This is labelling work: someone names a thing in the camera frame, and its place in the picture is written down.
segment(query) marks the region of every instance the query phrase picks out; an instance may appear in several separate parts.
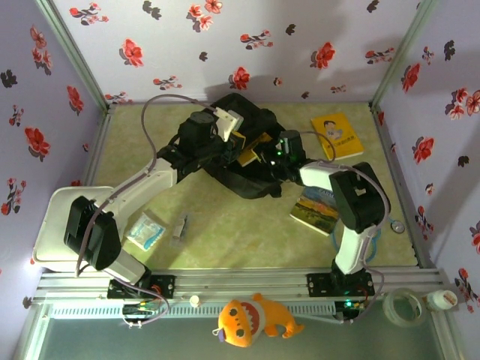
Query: orange plush toy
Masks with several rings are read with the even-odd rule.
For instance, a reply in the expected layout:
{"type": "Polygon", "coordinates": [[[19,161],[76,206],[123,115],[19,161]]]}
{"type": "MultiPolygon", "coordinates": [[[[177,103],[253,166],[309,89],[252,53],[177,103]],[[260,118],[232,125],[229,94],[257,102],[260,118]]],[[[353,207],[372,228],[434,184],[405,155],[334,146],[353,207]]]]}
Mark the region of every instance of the orange plush toy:
{"type": "Polygon", "coordinates": [[[252,300],[229,302],[218,317],[218,328],[213,331],[219,340],[235,345],[249,347],[262,330],[268,336],[277,336],[275,327],[285,327],[282,338],[291,338],[304,328],[297,325],[288,309],[275,301],[267,300],[259,293],[252,300]]]}

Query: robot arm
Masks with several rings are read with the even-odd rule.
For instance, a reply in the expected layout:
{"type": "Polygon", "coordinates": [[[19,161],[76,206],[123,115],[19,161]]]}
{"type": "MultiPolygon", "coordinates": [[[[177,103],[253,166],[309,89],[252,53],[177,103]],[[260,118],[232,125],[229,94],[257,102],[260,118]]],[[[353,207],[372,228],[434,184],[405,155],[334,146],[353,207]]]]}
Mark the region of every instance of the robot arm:
{"type": "MultiPolygon", "coordinates": [[[[157,153],[153,167],[152,164],[146,166],[101,198],[86,199],[81,196],[76,199],[70,208],[64,243],[95,269],[144,287],[143,282],[148,283],[150,271],[122,250],[120,239],[123,229],[128,218],[140,206],[188,174],[211,161],[227,165],[238,158],[245,145],[245,137],[236,132],[242,117],[221,109],[217,109],[214,115],[217,118],[207,112],[194,112],[180,125],[178,134],[169,144],[157,153]],[[113,196],[125,187],[128,188],[113,196]],[[86,237],[87,224],[99,209],[100,214],[83,253],[81,245],[86,237]]],[[[298,131],[283,131],[277,142],[259,145],[256,152],[270,167],[274,178],[334,192],[345,230],[340,251],[332,265],[332,279],[337,287],[348,287],[354,283],[356,275],[365,271],[362,268],[365,240],[385,212],[381,196],[353,171],[320,165],[307,159],[298,131]]],[[[367,163],[354,167],[379,184],[367,163]]]]}
{"type": "MultiPolygon", "coordinates": [[[[335,180],[332,183],[331,177],[341,177],[348,174],[342,174],[342,170],[333,169],[333,168],[325,168],[319,166],[317,163],[308,163],[307,165],[303,166],[300,172],[301,182],[305,186],[316,186],[318,188],[323,188],[326,190],[334,190],[335,189],[335,180]]],[[[362,206],[369,206],[367,202],[363,203],[362,206]]],[[[383,215],[383,206],[378,209],[379,215],[383,215]]],[[[377,225],[374,223],[375,219],[372,219],[372,223],[370,226],[364,226],[360,229],[350,228],[347,225],[343,230],[343,237],[342,243],[340,246],[340,250],[338,251],[337,256],[335,257],[334,263],[338,267],[338,269],[344,275],[354,274],[358,271],[361,271],[363,268],[362,259],[361,259],[361,252],[362,246],[365,241],[368,239],[368,235],[377,225]]]]}

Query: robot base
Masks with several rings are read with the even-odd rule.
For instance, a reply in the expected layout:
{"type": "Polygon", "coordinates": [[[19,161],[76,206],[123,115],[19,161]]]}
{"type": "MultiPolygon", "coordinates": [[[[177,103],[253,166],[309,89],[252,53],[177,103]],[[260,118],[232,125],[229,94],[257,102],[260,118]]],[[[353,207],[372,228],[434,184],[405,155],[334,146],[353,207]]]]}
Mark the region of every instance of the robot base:
{"type": "MultiPolygon", "coordinates": [[[[175,276],[173,275],[150,275],[144,277],[138,284],[139,287],[159,292],[166,299],[173,299],[175,290],[175,276]]],[[[107,299],[153,299],[154,296],[144,292],[136,292],[123,286],[117,280],[111,280],[106,293],[107,299]]]]}
{"type": "Polygon", "coordinates": [[[311,298],[375,295],[372,276],[364,269],[349,275],[338,272],[333,268],[331,272],[307,274],[308,295],[311,298]]]}

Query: tape roll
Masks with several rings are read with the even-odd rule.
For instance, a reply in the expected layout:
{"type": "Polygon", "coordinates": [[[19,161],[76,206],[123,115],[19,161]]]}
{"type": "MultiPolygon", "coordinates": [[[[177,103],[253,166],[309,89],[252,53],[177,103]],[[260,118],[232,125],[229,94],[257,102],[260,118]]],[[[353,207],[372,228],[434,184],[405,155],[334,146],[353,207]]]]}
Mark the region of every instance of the tape roll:
{"type": "Polygon", "coordinates": [[[427,317],[425,303],[412,290],[406,288],[395,289],[385,297],[383,300],[383,312],[387,319],[402,328],[419,326],[427,317]],[[412,310],[411,319],[401,316],[395,309],[395,301],[399,299],[404,299],[410,304],[412,310]]]}

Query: small book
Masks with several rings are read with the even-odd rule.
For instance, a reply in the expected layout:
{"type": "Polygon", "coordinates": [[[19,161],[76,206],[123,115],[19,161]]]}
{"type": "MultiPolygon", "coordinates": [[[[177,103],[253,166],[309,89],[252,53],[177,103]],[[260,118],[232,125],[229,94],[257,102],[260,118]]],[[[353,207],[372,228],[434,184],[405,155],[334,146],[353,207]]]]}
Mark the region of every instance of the small book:
{"type": "MultiPolygon", "coordinates": [[[[363,154],[363,145],[342,112],[312,118],[311,121],[315,131],[325,135],[333,143],[336,160],[363,154]]],[[[319,139],[327,158],[333,159],[333,150],[329,142],[321,136],[319,139]]]]}
{"type": "Polygon", "coordinates": [[[252,161],[259,161],[260,158],[255,152],[255,147],[260,143],[268,143],[271,140],[272,138],[267,133],[263,133],[258,138],[256,138],[249,146],[244,148],[244,150],[237,158],[237,161],[241,165],[241,167],[246,167],[252,161]]]}
{"type": "Polygon", "coordinates": [[[290,216],[325,236],[333,232],[340,217],[333,192],[315,186],[303,190],[290,216]]]}

